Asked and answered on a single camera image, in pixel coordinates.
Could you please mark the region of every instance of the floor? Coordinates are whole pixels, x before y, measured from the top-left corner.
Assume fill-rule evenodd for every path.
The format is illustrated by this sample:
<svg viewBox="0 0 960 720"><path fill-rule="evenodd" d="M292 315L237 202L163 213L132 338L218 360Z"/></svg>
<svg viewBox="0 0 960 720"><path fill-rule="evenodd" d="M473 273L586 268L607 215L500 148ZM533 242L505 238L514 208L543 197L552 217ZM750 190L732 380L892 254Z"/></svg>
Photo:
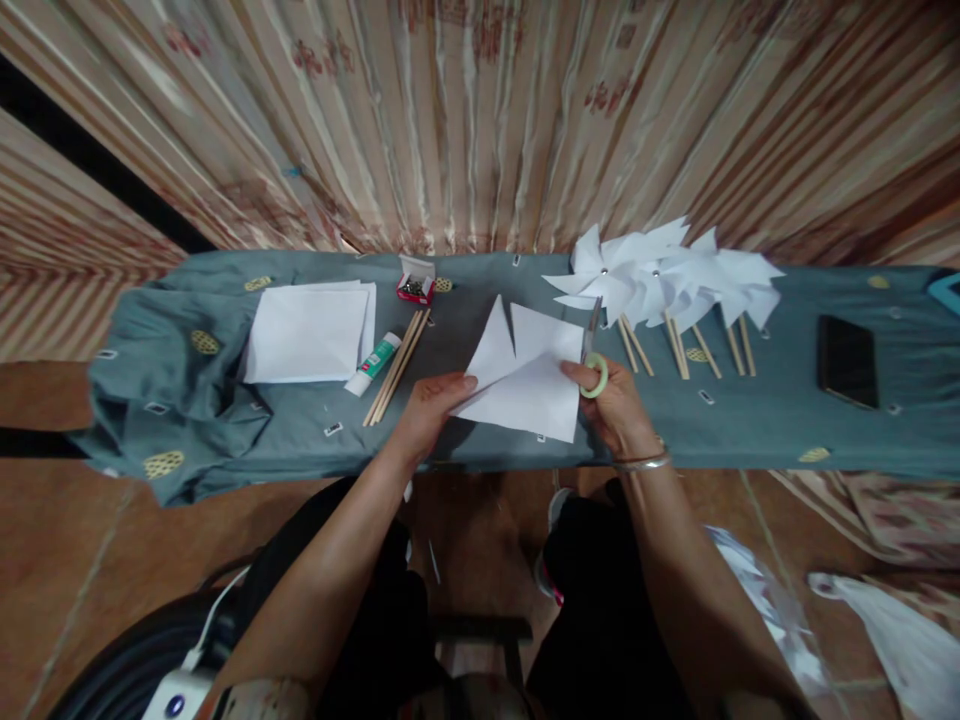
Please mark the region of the floor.
<svg viewBox="0 0 960 720"><path fill-rule="evenodd" d="M0 425L82 427L86 393L83 365L2 365ZM547 503L557 486L589 494L608 475L571 469L418 478L402 512L432 611L522 615L542 638L557 608L537 591L530 564L546 538ZM260 485L162 510L145 484L80 462L0 459L2 715L45 718L109 640L262 544L323 482ZM682 471L682 482L700 519L730 530L802 604L832 677L831 691L814 701L821 716L898 717L859 618L804 583L813 570L861 573L878 563L767 473ZM525 671L536 648L523 649ZM502 666L498 654L477 646L445 649L444 658L455 671Z"/></svg>

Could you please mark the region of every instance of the hand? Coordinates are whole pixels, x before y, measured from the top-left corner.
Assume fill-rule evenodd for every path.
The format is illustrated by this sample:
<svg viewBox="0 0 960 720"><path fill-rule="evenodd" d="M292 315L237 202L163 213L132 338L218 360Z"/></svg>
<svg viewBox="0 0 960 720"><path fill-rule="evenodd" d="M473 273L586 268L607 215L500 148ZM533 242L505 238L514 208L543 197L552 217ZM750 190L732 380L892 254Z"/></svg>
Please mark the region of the hand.
<svg viewBox="0 0 960 720"><path fill-rule="evenodd" d="M587 416L600 439L618 460L652 457L663 452L653 424L647 415L633 375L610 358L607 361L607 386L593 400L580 398L580 409ZM600 373L586 365L564 361L563 374L587 390L600 382Z"/></svg>
<svg viewBox="0 0 960 720"><path fill-rule="evenodd" d="M476 387L475 377L459 372L418 380L388 444L419 465L436 444L450 411Z"/></svg>

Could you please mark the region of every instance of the forearm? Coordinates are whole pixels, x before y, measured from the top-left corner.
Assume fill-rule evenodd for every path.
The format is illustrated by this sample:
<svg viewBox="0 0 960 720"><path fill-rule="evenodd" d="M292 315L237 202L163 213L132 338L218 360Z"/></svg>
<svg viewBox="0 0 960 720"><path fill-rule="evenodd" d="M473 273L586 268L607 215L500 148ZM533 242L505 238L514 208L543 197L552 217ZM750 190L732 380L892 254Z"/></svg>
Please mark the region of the forearm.
<svg viewBox="0 0 960 720"><path fill-rule="evenodd" d="M630 473L622 480L650 603L698 711L715 713L720 698L735 690L802 697L763 619L696 519L673 468Z"/></svg>
<svg viewBox="0 0 960 720"><path fill-rule="evenodd" d="M322 691L415 469L399 443L387 443L267 598L215 691L264 677Z"/></svg>

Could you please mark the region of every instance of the silver bracelet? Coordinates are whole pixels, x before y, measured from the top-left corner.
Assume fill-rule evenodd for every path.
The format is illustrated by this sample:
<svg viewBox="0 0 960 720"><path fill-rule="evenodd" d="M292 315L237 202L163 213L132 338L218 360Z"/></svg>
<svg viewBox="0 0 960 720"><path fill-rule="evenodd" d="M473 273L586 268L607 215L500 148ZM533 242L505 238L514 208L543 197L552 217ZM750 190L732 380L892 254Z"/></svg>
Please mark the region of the silver bracelet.
<svg viewBox="0 0 960 720"><path fill-rule="evenodd" d="M663 446L663 452L648 458L637 458L624 460L623 462L614 462L613 467L622 472L638 472L640 470L656 470L658 467L669 465L673 462L667 446Z"/></svg>

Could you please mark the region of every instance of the smartphone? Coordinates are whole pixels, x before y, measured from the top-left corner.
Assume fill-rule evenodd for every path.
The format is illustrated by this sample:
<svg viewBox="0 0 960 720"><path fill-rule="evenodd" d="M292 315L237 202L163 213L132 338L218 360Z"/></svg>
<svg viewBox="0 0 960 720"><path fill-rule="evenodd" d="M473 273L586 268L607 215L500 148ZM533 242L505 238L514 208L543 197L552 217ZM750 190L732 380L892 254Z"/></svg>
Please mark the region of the smartphone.
<svg viewBox="0 0 960 720"><path fill-rule="evenodd" d="M832 315L820 316L820 389L870 410L880 407L873 333Z"/></svg>

